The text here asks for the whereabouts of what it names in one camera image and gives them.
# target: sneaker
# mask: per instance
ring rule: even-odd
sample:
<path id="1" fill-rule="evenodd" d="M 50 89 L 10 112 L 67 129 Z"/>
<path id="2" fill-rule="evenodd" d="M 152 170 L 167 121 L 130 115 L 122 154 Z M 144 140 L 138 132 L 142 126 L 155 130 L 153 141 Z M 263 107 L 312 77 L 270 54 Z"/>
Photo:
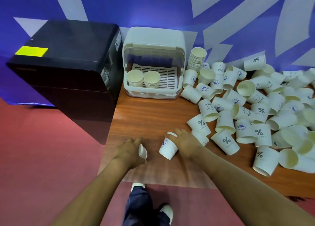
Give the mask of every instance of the sneaker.
<path id="1" fill-rule="evenodd" d="M 160 205 L 160 207 L 160 212 L 164 212 L 169 217 L 169 224 L 171 225 L 174 216 L 173 209 L 167 203 Z"/>
<path id="2" fill-rule="evenodd" d="M 133 183 L 132 184 L 132 188 L 131 188 L 131 191 L 134 189 L 135 186 L 141 186 L 143 188 L 146 188 L 146 185 L 145 184 L 141 184 L 141 183 Z"/>

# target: red floor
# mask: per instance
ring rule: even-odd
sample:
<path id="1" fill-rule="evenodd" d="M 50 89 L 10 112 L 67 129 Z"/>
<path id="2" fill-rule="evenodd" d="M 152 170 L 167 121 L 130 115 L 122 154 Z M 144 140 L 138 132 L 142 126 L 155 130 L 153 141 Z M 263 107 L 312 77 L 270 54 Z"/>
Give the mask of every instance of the red floor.
<path id="1" fill-rule="evenodd" d="M 0 225 L 48 225 L 97 175 L 103 147 L 58 110 L 0 99 Z M 121 225 L 130 188 L 119 185 L 102 225 Z M 148 188 L 156 207 L 172 205 L 172 225 L 243 225 L 217 190 Z M 315 215 L 315 200 L 299 205 Z"/>

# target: person's right hand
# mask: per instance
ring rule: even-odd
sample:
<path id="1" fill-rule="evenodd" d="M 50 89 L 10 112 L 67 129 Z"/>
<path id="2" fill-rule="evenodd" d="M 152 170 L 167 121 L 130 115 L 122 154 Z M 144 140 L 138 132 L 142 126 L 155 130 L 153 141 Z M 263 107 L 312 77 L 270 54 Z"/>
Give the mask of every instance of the person's right hand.
<path id="1" fill-rule="evenodd" d="M 195 138 L 191 133 L 187 133 L 185 130 L 175 129 L 174 133 L 177 137 L 166 134 L 165 137 L 175 143 L 181 155 L 186 159 L 191 159 L 194 154 L 203 145 Z"/>

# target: human arm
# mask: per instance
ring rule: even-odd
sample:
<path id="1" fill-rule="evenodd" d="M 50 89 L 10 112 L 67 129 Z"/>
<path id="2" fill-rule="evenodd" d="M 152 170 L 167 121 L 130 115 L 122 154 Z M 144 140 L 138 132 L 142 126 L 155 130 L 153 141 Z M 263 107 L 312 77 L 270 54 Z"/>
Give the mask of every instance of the human arm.
<path id="1" fill-rule="evenodd" d="M 166 135 L 184 158 L 191 159 L 211 178 L 246 226 L 315 225 L 309 213 L 257 178 L 203 147 L 185 130 Z"/>
<path id="2" fill-rule="evenodd" d="M 106 168 L 57 216 L 51 226 L 98 226 L 112 196 L 127 172 L 144 164 L 138 149 L 141 138 L 131 138 L 116 147 Z"/>

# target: yellow sticker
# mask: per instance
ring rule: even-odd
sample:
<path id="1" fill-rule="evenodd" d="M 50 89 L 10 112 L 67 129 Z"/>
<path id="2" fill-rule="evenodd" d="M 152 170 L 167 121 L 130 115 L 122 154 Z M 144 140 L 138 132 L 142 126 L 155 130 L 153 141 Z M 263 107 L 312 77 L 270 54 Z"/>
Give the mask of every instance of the yellow sticker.
<path id="1" fill-rule="evenodd" d="M 48 48 L 22 46 L 15 54 L 42 57 L 47 50 Z"/>

